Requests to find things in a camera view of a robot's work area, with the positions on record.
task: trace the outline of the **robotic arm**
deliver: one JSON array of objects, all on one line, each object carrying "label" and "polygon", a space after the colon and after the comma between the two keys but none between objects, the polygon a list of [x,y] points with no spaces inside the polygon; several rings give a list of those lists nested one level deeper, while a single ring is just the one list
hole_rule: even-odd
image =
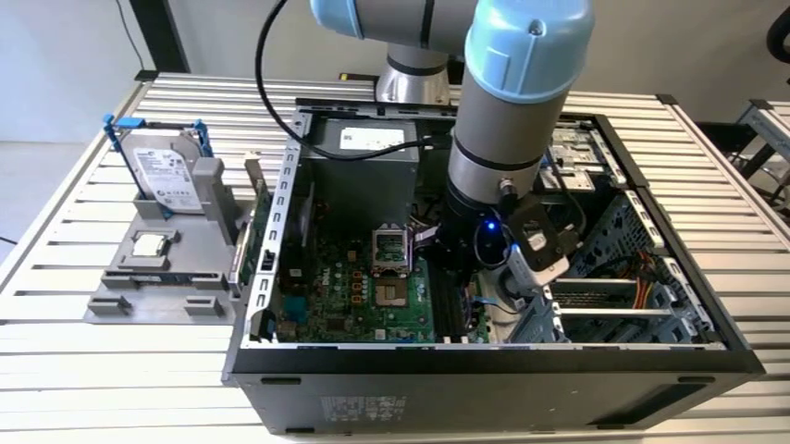
[{"label": "robotic arm", "polygon": [[[387,62],[404,76],[435,75],[447,61],[440,53],[463,50],[446,209],[439,226],[418,241],[463,277],[480,266],[508,265],[522,286],[546,285],[569,269],[566,256],[583,228],[557,230],[530,191],[585,65],[595,21],[589,0],[311,0],[311,5],[324,27],[391,43]],[[403,79],[395,81],[402,87]],[[419,102],[442,103],[442,97]]]}]

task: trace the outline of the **metal workbench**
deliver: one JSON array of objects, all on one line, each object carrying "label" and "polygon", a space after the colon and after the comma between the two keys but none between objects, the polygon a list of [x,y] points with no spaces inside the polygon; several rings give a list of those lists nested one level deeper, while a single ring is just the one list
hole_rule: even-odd
[{"label": "metal workbench", "polygon": [[[295,96],[370,100],[355,82],[268,82],[278,110]],[[790,233],[682,109],[654,96],[577,92],[566,110],[602,113],[650,181],[677,230],[751,346],[766,377],[651,430],[599,434],[355,437],[352,442],[649,444],[790,442]],[[250,80],[160,75],[116,114],[211,128],[224,181],[252,196],[243,154],[256,151],[275,183],[284,135]],[[96,116],[96,128],[100,128]],[[231,327],[92,326],[89,293],[135,215],[121,158],[97,136],[0,267],[0,436],[4,444],[266,441],[240,390],[220,384]],[[286,438],[271,438],[280,442]],[[343,441],[348,438],[322,438]]]}]

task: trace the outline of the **metal frame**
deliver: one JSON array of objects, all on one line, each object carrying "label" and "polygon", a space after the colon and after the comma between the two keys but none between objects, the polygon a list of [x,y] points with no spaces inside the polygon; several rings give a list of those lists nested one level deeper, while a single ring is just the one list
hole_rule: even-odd
[{"label": "metal frame", "polygon": [[[133,110],[145,96],[151,83],[136,82],[129,93],[121,101],[121,104],[115,109],[112,115],[117,117],[125,116],[129,110]],[[91,141],[85,152],[76,160],[72,170],[67,174],[60,186],[57,187],[49,201],[44,205],[36,219],[31,223],[23,237],[11,254],[8,255],[3,264],[0,264],[0,292],[3,292],[8,281],[13,277],[13,273],[25,259],[39,237],[47,229],[49,223],[53,221],[57,211],[63,205],[68,203],[68,197],[75,189],[88,181],[85,172],[95,169],[97,163],[101,161],[101,154],[109,145],[109,140],[104,132],[99,132]]]},{"label": "metal frame", "polygon": [[[294,96],[372,98],[370,83],[271,80],[267,85],[276,92],[275,106],[286,114],[292,112]],[[458,95],[459,90],[454,89],[455,99]],[[779,115],[785,114],[782,110],[790,110],[790,104],[774,103],[774,106]],[[133,109],[136,117],[151,119],[191,123],[195,117],[204,118],[211,126],[215,152],[228,165],[224,180],[238,198],[255,194],[242,184],[250,183],[242,166],[247,151],[259,153],[267,181],[270,185],[276,183],[284,136],[259,104],[251,80],[162,74],[147,87],[144,100],[136,100]],[[745,187],[730,178],[733,170],[723,168],[719,157],[710,154],[713,145],[695,141],[685,122],[682,125],[654,96],[573,92],[566,111],[609,116],[625,147],[645,171],[659,204],[665,199],[674,200],[666,207],[667,217],[682,238],[690,234],[705,236],[705,240],[687,240],[685,244],[765,364],[767,377],[647,431],[569,432],[553,434],[551,440],[581,439],[617,444],[627,444],[637,438],[646,444],[721,442],[722,439],[727,444],[785,442],[790,436],[786,417],[790,410],[786,396],[790,393],[786,380],[790,375],[790,323],[786,322],[790,254],[782,232],[759,210],[761,205]],[[52,393],[52,396],[57,394],[57,400],[75,398],[80,402],[41,406],[41,411],[65,410],[67,414],[37,413],[36,401],[29,404],[28,413],[11,413],[8,417],[0,413],[0,417],[8,420],[13,417],[15,428],[39,429],[37,438],[56,439],[61,438],[61,433],[68,433],[72,439],[113,439],[121,433],[115,427],[129,427],[123,433],[136,440],[222,439],[228,434],[236,439],[266,439],[263,426],[251,425],[256,423],[256,415],[248,404],[228,404],[231,398],[242,397],[240,393],[234,388],[228,391],[218,388],[230,327],[76,324],[88,299],[83,289],[99,281],[91,268],[104,266],[104,261],[109,260],[131,221],[133,185],[123,173],[123,161],[104,150],[97,157],[89,159],[80,171],[84,176],[69,176],[60,187],[68,195],[57,205],[53,199],[37,218],[33,227],[41,225],[40,221],[48,222],[41,233],[36,234],[37,229],[32,228],[23,237],[28,243],[31,239],[36,241],[29,248],[20,247],[13,252],[12,262],[19,260],[19,266],[8,263],[3,266],[4,272],[13,271],[13,277],[0,291],[0,318],[8,320],[0,326],[0,338],[12,339],[0,340],[0,359],[4,371],[9,372],[0,375],[0,390],[15,390],[13,397],[0,396],[0,399],[13,405],[15,402],[48,400]],[[747,214],[689,209],[694,206],[689,202],[711,197],[727,198],[746,204],[746,208],[758,209]],[[55,216],[49,213],[53,209],[57,210]],[[743,230],[766,234],[771,241],[725,240]],[[49,290],[56,285],[53,282],[63,290],[60,294]],[[112,401],[97,398],[107,387],[123,388],[112,391]],[[52,392],[52,388],[67,390]],[[175,404],[180,405],[176,400],[182,399],[190,403],[188,409],[176,408]],[[119,405],[139,409],[135,412],[140,414],[116,410]],[[92,420],[96,410],[101,411],[100,420]],[[57,425],[52,424],[53,415],[59,418]],[[41,430],[53,426],[68,426],[73,430]],[[29,437],[32,434],[21,432],[21,438]],[[516,432],[415,437],[415,440],[434,442],[496,440],[510,443],[546,439],[544,434]],[[378,435],[366,440],[390,443],[404,438]]]},{"label": "metal frame", "polygon": [[190,72],[168,0],[128,0],[158,71]]}]

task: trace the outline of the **motherboard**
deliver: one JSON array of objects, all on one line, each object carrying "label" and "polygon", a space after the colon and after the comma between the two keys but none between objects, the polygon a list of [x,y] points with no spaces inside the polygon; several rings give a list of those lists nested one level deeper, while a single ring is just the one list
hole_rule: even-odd
[{"label": "motherboard", "polygon": [[[398,262],[398,237],[387,234],[378,257]],[[299,342],[434,342],[427,267],[418,259],[407,277],[372,273],[367,239],[319,239],[307,289],[284,294],[278,338]]]}]

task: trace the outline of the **sticker label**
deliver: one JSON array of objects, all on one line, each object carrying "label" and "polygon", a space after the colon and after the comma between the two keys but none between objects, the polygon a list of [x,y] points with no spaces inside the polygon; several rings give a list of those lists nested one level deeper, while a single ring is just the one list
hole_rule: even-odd
[{"label": "sticker label", "polygon": [[340,132],[340,150],[378,151],[404,142],[402,129],[344,128]]},{"label": "sticker label", "polygon": [[135,148],[140,171],[156,201],[172,211],[203,211],[184,157],[174,150]]},{"label": "sticker label", "polygon": [[331,422],[400,421],[406,396],[322,396],[320,407]]}]

